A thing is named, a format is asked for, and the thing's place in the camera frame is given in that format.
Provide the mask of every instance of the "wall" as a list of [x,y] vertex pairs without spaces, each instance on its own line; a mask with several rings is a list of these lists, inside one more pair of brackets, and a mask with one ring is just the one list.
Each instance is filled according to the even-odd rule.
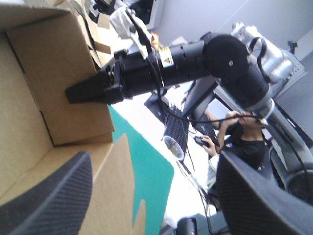
[[233,22],[255,25],[277,46],[299,40],[313,28],[312,0],[166,0],[160,26],[167,45],[178,36],[199,39],[208,31],[229,33]]
[[302,63],[308,69],[308,73],[279,97],[277,102],[313,139],[313,52],[305,57]]

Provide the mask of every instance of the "robotic arm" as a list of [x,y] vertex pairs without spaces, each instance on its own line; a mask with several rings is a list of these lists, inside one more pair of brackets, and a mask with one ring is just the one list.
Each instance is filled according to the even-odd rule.
[[[132,39],[138,35],[147,51],[116,52],[114,64],[66,90],[70,103],[115,104],[155,90],[158,84],[167,88],[199,78],[210,79],[212,86],[219,84],[243,110],[263,117],[262,122],[274,138],[272,161],[285,189],[312,203],[308,195],[313,192],[308,192],[313,187],[308,185],[311,180],[307,177],[313,175],[313,157],[271,99],[270,85],[291,75],[290,54],[282,52],[255,27],[242,23],[234,24],[230,34],[207,33],[198,41],[155,51],[132,13],[125,10],[123,16],[128,17],[124,32]],[[252,53],[256,48],[260,50],[257,57]],[[158,73],[158,82],[147,57]],[[304,177],[308,184],[303,184]]]

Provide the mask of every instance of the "black keyboard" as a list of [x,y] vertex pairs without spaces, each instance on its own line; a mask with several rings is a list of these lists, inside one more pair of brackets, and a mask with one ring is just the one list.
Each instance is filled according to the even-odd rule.
[[[175,105],[171,109],[174,114],[181,116],[181,111]],[[164,135],[173,138],[181,147],[184,154],[187,149],[188,129],[189,121],[181,120],[171,114],[167,114]]]

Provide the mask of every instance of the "black t-shirt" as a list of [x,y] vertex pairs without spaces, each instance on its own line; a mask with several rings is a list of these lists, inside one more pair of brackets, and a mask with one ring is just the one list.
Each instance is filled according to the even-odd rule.
[[264,141],[244,141],[241,136],[244,128],[240,123],[229,126],[226,134],[231,135],[224,143],[225,148],[229,148],[231,152],[246,162],[254,169],[258,169],[261,165],[266,152]]

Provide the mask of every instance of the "man's arm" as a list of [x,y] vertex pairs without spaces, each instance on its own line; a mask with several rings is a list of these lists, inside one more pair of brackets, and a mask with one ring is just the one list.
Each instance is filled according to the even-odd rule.
[[[226,114],[226,117],[230,118],[230,117],[234,117],[236,115],[240,115],[240,113],[237,112],[237,111],[231,111],[231,112],[228,112]],[[220,153],[221,148],[223,148],[223,146],[224,146],[224,139],[225,139],[227,128],[229,126],[237,123],[238,121],[239,121],[239,118],[235,117],[233,119],[225,120],[225,121],[222,122],[220,130],[219,130],[219,132],[217,134],[217,140],[219,141],[220,147],[215,146],[215,150],[216,150],[217,153]]]
[[[208,116],[208,118],[211,120],[211,121],[214,121],[214,120],[217,120],[217,118],[211,114],[208,110],[205,110],[204,113]],[[218,130],[220,127],[219,127],[219,122],[216,121],[216,122],[213,122],[212,123],[212,126],[215,130]]]

